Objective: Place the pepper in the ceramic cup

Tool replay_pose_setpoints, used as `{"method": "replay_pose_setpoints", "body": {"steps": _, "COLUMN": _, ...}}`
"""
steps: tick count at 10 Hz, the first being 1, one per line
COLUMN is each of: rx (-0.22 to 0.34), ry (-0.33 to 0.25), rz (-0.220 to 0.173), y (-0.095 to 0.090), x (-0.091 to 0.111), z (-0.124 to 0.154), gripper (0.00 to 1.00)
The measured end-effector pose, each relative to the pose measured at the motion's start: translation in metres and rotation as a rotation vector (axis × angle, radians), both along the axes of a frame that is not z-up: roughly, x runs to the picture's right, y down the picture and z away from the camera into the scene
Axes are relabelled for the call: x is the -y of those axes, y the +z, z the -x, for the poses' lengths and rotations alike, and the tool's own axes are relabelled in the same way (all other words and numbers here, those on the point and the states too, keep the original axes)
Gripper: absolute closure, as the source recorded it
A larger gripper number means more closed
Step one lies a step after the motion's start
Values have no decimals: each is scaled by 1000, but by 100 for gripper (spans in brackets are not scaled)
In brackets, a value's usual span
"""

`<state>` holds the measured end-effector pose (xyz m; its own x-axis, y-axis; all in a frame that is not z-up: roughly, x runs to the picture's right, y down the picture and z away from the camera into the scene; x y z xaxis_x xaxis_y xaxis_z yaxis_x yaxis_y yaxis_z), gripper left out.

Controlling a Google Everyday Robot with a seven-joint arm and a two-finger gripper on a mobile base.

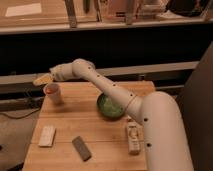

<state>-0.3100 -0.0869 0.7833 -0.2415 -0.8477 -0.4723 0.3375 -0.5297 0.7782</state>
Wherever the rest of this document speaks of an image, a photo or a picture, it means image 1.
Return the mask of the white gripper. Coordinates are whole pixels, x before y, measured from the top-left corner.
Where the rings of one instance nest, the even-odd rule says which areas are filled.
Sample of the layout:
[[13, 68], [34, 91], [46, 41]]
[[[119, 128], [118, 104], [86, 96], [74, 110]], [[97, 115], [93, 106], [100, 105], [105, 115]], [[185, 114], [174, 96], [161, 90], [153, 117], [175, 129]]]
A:
[[50, 69], [50, 73], [44, 74], [33, 81], [35, 86], [51, 83], [53, 78], [55, 81], [66, 81], [73, 77], [72, 64], [59, 64]]

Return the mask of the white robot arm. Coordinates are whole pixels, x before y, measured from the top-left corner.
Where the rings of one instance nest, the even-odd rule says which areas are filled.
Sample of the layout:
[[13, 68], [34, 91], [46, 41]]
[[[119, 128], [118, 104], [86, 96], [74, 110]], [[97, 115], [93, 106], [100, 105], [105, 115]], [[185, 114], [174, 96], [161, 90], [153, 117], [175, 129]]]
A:
[[71, 78], [90, 81], [143, 126], [149, 171], [194, 171], [183, 118], [173, 97], [162, 91], [140, 97], [101, 75], [92, 62], [81, 58], [52, 67], [33, 84], [40, 86]]

